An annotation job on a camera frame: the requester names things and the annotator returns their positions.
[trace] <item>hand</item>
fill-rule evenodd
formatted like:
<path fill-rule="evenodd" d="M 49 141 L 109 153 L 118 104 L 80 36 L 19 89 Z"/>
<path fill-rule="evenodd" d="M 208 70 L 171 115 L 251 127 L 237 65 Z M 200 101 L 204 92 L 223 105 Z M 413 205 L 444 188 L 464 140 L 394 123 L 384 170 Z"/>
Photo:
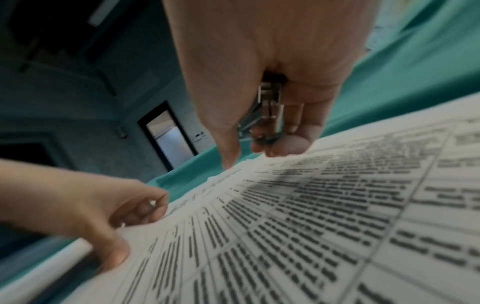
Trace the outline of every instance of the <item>hand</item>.
<path fill-rule="evenodd" d="M 103 270 L 119 266 L 129 245 L 114 228 L 148 224 L 167 212 L 169 196 L 137 180 L 0 160 L 0 220 L 45 234 L 81 237 Z"/>
<path fill-rule="evenodd" d="M 304 153 L 320 137 L 342 83 L 360 57 L 379 0 L 164 0 L 198 117 L 223 166 L 240 155 L 237 122 L 264 71 L 287 77 L 284 132 L 267 156 Z M 254 136 L 271 129 L 257 127 Z"/>

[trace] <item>document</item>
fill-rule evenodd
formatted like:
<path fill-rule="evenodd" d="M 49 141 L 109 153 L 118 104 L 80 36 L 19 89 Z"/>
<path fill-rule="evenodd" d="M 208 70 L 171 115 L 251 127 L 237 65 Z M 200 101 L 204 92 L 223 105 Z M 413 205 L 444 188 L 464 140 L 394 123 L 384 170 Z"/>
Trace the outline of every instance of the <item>document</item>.
<path fill-rule="evenodd" d="M 480 95 L 261 156 L 120 232 L 130 258 L 66 303 L 478 303 Z"/>

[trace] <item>doorway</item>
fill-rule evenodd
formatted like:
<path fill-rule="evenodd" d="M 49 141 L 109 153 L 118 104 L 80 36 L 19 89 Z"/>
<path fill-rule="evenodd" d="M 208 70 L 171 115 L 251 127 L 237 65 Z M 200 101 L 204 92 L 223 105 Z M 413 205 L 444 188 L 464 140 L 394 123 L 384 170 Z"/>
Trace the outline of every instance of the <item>doorway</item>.
<path fill-rule="evenodd" d="M 138 121 L 168 171 L 198 155 L 167 101 Z"/>

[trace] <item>paper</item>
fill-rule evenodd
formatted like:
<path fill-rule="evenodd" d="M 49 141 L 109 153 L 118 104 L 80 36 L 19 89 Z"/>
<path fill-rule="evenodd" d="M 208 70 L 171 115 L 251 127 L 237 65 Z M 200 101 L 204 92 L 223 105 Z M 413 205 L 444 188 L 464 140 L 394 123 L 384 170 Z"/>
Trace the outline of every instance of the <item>paper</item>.
<path fill-rule="evenodd" d="M 480 96 L 259 157 L 67 303 L 478 303 Z"/>

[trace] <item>white paper sheet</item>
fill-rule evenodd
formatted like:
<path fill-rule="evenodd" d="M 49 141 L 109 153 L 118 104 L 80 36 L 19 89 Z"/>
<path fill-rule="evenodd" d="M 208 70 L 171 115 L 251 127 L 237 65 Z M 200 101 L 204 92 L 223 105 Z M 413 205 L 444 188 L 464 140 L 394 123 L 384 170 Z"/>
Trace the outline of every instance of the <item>white paper sheet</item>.
<path fill-rule="evenodd" d="M 474 95 L 259 157 L 125 229 L 66 302 L 478 303 L 479 147 Z"/>

